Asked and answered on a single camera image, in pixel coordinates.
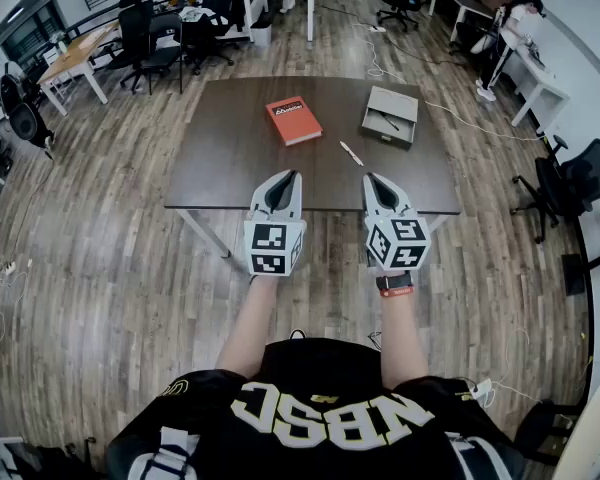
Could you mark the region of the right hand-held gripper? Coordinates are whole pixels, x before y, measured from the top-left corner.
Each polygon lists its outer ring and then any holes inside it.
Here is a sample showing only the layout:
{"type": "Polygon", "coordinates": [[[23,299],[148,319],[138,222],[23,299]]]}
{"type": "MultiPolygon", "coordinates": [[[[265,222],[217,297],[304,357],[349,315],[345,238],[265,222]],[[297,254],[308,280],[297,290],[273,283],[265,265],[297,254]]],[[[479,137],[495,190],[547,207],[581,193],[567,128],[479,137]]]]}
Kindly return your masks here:
{"type": "Polygon", "coordinates": [[[384,271],[418,270],[431,245],[427,222],[412,209],[406,192],[377,173],[362,178],[366,248],[384,271]],[[385,215],[385,211],[394,212],[385,215]]]}

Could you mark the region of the white trash bin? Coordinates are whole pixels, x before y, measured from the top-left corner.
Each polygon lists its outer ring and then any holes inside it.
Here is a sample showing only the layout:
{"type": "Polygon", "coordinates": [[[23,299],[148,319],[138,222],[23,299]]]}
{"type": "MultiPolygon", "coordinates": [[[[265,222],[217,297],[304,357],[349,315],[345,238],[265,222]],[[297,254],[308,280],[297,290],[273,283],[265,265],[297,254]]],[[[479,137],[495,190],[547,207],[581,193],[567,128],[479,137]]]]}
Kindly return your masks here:
{"type": "Polygon", "coordinates": [[[272,22],[257,21],[251,26],[251,36],[253,44],[256,47],[265,48],[271,44],[272,40],[272,22]]]}

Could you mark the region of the person's left forearm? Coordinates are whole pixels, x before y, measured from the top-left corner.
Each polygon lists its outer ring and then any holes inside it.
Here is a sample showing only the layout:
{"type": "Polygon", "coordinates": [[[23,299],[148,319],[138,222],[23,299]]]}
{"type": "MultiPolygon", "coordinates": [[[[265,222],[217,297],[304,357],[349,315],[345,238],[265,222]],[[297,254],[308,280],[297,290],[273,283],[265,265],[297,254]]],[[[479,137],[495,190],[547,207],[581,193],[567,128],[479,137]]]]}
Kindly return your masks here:
{"type": "Polygon", "coordinates": [[[224,343],[215,367],[245,378],[255,376],[264,356],[269,324],[277,304],[278,277],[256,276],[224,343]]]}

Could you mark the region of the person's right forearm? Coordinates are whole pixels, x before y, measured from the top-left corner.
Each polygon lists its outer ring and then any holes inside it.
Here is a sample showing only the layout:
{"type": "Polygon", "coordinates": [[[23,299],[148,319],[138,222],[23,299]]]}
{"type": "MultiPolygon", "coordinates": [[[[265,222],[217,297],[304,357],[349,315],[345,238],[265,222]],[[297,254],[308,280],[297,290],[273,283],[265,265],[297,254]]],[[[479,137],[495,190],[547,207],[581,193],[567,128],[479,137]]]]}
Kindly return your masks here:
{"type": "MultiPolygon", "coordinates": [[[[377,269],[377,276],[402,272],[404,270],[377,269]]],[[[390,390],[429,374],[427,357],[418,332],[416,302],[415,289],[411,295],[393,298],[381,296],[381,376],[384,387],[390,390]]]]}

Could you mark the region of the black wristwatch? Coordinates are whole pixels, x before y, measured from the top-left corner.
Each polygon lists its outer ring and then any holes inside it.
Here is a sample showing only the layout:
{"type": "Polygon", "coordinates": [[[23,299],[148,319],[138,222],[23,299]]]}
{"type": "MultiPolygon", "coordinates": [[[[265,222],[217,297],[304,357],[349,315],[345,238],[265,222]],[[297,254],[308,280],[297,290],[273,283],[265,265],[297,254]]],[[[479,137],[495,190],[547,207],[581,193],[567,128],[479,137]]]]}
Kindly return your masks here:
{"type": "Polygon", "coordinates": [[[392,291],[412,288],[413,282],[410,273],[404,271],[398,275],[377,276],[376,286],[380,291],[392,291]]]}

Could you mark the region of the grey drawer box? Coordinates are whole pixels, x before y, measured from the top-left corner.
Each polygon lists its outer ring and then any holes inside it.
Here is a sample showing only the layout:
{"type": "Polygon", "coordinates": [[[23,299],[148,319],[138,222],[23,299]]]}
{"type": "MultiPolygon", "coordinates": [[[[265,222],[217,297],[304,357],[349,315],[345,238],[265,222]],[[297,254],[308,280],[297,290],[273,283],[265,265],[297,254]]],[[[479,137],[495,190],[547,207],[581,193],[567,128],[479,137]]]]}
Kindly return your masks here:
{"type": "Polygon", "coordinates": [[[379,86],[372,87],[361,124],[364,133],[392,146],[409,150],[414,143],[417,122],[417,99],[379,86]],[[386,113],[400,131],[387,123],[379,111],[386,113]]]}

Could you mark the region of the red book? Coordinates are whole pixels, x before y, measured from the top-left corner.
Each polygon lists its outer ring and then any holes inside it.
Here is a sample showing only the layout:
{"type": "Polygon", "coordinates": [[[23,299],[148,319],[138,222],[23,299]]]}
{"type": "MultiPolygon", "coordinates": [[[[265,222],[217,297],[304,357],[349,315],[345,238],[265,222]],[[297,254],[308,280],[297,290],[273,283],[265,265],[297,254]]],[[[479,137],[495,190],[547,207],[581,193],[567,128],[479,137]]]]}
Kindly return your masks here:
{"type": "Polygon", "coordinates": [[[301,96],[270,103],[266,109],[285,146],[322,136],[323,128],[301,96]]]}

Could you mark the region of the black bag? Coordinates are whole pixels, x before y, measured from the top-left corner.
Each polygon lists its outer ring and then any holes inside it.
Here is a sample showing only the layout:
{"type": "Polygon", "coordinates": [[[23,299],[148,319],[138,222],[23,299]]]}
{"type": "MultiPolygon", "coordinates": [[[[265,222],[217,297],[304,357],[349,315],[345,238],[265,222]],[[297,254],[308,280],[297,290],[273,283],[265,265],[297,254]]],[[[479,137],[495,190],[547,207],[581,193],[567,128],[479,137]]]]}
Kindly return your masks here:
{"type": "Polygon", "coordinates": [[[106,476],[98,472],[91,462],[90,446],[96,443],[92,436],[83,440],[83,458],[78,456],[77,447],[72,442],[63,448],[36,446],[33,454],[40,465],[38,480],[106,480],[106,476]]]}

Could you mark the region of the black lettered jersey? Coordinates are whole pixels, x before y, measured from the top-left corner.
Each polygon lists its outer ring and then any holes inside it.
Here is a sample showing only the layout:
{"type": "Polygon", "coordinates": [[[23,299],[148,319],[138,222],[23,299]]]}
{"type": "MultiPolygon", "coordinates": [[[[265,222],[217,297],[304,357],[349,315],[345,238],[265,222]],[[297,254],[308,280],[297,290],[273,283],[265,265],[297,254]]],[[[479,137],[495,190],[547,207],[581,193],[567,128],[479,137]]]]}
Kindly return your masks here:
{"type": "Polygon", "coordinates": [[[326,338],[266,347],[252,378],[175,379],[108,445],[110,480],[521,480],[522,454],[466,382],[383,385],[380,355],[326,338]]]}

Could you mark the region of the white pen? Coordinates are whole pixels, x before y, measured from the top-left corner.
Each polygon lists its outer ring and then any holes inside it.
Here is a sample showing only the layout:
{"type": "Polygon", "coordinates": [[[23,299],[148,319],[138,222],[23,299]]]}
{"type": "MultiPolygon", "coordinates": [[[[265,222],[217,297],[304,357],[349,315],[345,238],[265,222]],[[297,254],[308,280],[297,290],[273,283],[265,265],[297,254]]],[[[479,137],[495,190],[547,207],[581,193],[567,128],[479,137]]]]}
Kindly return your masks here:
{"type": "Polygon", "coordinates": [[[352,160],[360,167],[364,167],[362,160],[353,152],[353,150],[344,142],[339,141],[341,148],[352,158],[352,160]]]}

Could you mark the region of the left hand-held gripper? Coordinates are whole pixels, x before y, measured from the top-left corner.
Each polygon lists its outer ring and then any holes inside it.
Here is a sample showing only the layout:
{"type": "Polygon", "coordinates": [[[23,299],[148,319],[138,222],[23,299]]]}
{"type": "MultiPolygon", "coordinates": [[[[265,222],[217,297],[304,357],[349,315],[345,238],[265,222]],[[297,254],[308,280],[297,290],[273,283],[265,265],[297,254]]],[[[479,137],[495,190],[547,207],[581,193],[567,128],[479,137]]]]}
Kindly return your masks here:
{"type": "Polygon", "coordinates": [[[251,210],[244,222],[247,267],[252,276],[288,277],[302,251],[307,224],[302,211],[302,175],[281,171],[253,193],[251,210]],[[280,217],[265,213],[278,211],[280,217]]]}

